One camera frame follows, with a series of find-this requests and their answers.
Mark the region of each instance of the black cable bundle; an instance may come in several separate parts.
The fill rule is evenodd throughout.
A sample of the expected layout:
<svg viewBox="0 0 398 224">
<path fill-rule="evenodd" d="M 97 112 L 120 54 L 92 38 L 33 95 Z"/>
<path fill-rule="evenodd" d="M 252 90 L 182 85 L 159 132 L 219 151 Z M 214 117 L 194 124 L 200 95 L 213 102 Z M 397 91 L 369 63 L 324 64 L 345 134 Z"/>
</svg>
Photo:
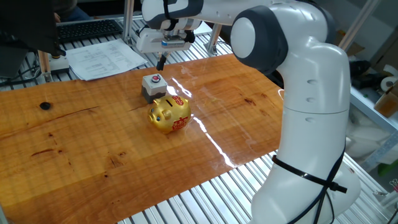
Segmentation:
<svg viewBox="0 0 398 224">
<path fill-rule="evenodd" d="M 13 81 L 13 80 L 15 80 L 15 79 L 17 79 L 17 78 L 19 78 L 19 77 L 22 78 L 22 75 L 25 74 L 25 73 L 27 73 L 27 72 L 34 72 L 34 70 L 37 69 L 37 68 L 40 68 L 40 66 L 36 66 L 36 67 L 30 68 L 30 69 L 28 69 L 28 70 L 22 72 L 21 74 L 17 75 L 17 76 L 14 77 L 14 78 L 9 78 L 8 80 L 6 80 L 6 81 L 4 81 L 4 82 L 1 82 L 1 83 L 0 83 L 0 87 L 2 87 L 2 86 L 7 86 L 7 85 L 18 85 L 18 84 L 28 83 L 28 82 L 30 82 L 30 81 L 35 80 L 37 77 L 40 76 L 41 72 L 38 72 L 38 73 L 37 73 L 34 77 L 32 77 L 32 78 L 28 78 L 28 79 L 20 80 L 20 81 Z"/>
<path fill-rule="evenodd" d="M 317 184 L 320 184 L 323 186 L 321 192 L 318 194 L 318 196 L 315 198 L 315 200 L 300 214 L 298 215 L 296 218 L 294 218 L 292 221 L 288 222 L 288 224 L 294 224 L 297 221 L 299 221 L 301 218 L 303 218 L 318 202 L 318 207 L 317 207 L 317 212 L 315 214 L 315 219 L 314 219 L 314 224 L 318 223 L 319 220 L 319 216 L 321 213 L 321 209 L 322 209 L 322 205 L 323 205 L 323 201 L 325 199 L 325 196 L 328 197 L 329 203 L 330 203 L 330 207 L 331 207 L 331 213 L 333 215 L 333 218 L 331 220 L 331 223 L 333 223 L 333 221 L 335 220 L 335 211 L 333 209 L 333 204 L 331 202 L 330 196 L 328 194 L 328 192 L 326 191 L 327 189 L 333 190 L 333 191 L 340 191 L 343 193 L 347 192 L 347 188 L 342 187 L 340 185 L 338 185 L 336 182 L 333 182 L 333 179 L 335 178 L 338 169 L 340 168 L 341 163 L 343 162 L 343 157 L 344 157 L 344 152 L 345 152 L 345 148 L 343 150 L 343 153 L 341 154 L 341 156 L 338 158 L 338 160 L 335 162 L 335 165 L 332 167 L 329 176 L 327 178 L 327 180 L 322 180 L 318 177 L 315 177 L 311 174 L 308 174 L 306 172 L 303 172 L 301 170 L 298 170 L 282 161 L 280 161 L 278 158 L 276 158 L 276 156 L 272 157 L 272 161 L 277 164 L 278 166 L 280 166 L 281 168 L 284 168 L 285 170 L 296 174 L 298 176 L 303 177 L 304 179 L 307 179 L 309 181 L 315 182 Z"/>
</svg>

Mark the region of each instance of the document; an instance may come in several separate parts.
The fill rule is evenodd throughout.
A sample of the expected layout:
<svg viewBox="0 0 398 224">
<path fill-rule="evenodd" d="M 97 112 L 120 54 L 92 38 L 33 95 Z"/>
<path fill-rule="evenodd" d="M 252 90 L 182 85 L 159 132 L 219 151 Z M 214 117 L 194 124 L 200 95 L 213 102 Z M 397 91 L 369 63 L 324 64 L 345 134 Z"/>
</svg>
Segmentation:
<svg viewBox="0 0 398 224">
<path fill-rule="evenodd" d="M 82 80 L 94 80 L 129 71 L 147 63 L 123 40 L 67 50 L 69 66 Z"/>
</svg>

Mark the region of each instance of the piggy bank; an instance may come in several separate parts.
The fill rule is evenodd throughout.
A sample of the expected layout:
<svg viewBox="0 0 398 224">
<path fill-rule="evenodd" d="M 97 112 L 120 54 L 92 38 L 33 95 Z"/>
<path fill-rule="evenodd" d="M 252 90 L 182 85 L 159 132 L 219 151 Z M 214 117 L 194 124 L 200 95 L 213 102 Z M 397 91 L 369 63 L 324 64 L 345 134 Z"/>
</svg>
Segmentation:
<svg viewBox="0 0 398 224">
<path fill-rule="evenodd" d="M 189 101 L 179 96 L 154 99 L 148 111 L 148 121 L 164 134 L 185 127 L 191 118 Z"/>
</svg>

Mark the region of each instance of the black keyboard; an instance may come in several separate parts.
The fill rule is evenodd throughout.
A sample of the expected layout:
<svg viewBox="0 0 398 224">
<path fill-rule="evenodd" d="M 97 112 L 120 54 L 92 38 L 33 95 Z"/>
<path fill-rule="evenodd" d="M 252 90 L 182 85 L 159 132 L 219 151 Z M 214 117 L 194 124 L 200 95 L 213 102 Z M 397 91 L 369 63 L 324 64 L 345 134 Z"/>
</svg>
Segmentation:
<svg viewBox="0 0 398 224">
<path fill-rule="evenodd" d="M 120 34 L 123 31 L 119 24 L 112 19 L 60 25 L 57 26 L 57 30 L 60 43 Z"/>
</svg>

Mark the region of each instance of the white shelf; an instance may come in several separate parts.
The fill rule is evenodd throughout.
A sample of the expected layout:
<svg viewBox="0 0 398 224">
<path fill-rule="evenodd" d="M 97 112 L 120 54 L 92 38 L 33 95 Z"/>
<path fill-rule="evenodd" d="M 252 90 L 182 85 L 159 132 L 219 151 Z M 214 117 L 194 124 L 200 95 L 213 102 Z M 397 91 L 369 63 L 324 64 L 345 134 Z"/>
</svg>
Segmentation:
<svg viewBox="0 0 398 224">
<path fill-rule="evenodd" d="M 351 103 L 382 129 L 393 133 L 398 130 L 398 113 L 395 113 L 390 118 L 386 118 L 377 112 L 374 109 L 374 104 L 379 98 L 380 96 L 370 88 L 357 90 L 355 87 L 351 87 Z"/>
</svg>

